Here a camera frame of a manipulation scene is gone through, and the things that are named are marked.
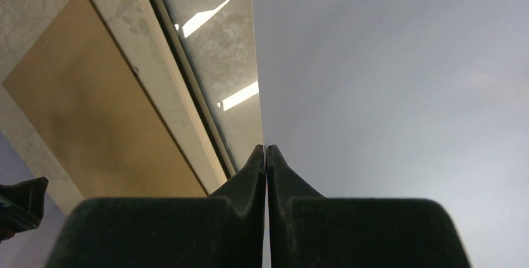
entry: fiberboard backing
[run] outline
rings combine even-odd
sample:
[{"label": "fiberboard backing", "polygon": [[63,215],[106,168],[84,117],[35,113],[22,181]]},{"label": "fiberboard backing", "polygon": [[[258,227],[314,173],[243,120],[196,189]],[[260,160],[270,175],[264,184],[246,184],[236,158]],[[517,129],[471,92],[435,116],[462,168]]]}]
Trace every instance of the fiberboard backing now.
[{"label": "fiberboard backing", "polygon": [[86,198],[205,196],[90,0],[70,0],[3,84]]}]

